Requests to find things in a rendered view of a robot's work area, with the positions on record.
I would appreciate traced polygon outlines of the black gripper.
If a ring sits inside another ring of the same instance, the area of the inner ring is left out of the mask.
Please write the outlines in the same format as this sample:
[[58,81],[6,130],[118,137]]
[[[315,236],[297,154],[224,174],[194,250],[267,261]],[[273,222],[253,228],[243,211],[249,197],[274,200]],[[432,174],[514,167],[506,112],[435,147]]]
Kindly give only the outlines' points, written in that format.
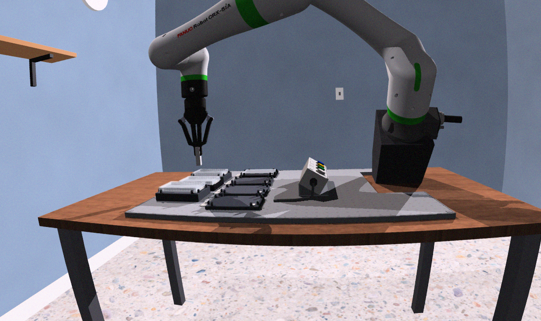
[[[206,111],[206,99],[205,98],[190,98],[184,100],[185,112],[183,117],[178,120],[179,124],[182,126],[183,133],[186,136],[188,145],[193,146],[194,155],[196,156],[196,166],[202,165],[202,145],[207,143],[209,130],[211,129],[211,123],[214,118],[208,115]],[[202,141],[202,123],[206,119],[206,129]],[[192,130],[192,139],[187,130],[186,120],[190,123]],[[196,133],[197,125],[197,133]]]

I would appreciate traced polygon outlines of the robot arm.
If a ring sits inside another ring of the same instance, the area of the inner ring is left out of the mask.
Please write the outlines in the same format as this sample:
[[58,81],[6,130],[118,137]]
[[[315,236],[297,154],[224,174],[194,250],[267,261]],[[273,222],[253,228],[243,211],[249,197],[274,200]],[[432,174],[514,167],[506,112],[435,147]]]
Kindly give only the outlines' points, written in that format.
[[205,47],[304,11],[309,5],[354,31],[385,60],[389,78],[382,129],[393,140],[436,140],[443,123],[461,123],[429,107],[436,64],[421,40],[365,0],[221,0],[186,24],[155,38],[149,46],[154,66],[181,73],[182,98],[208,96]]

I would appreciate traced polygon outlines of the white button panel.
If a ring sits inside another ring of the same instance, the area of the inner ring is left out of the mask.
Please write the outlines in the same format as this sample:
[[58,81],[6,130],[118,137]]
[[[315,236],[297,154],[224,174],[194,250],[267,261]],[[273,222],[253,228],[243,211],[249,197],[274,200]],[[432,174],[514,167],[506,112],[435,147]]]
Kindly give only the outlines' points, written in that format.
[[311,196],[294,199],[273,199],[273,202],[295,202],[313,199],[314,196],[329,196],[327,181],[329,180],[326,166],[320,161],[309,158],[299,180],[299,196]]

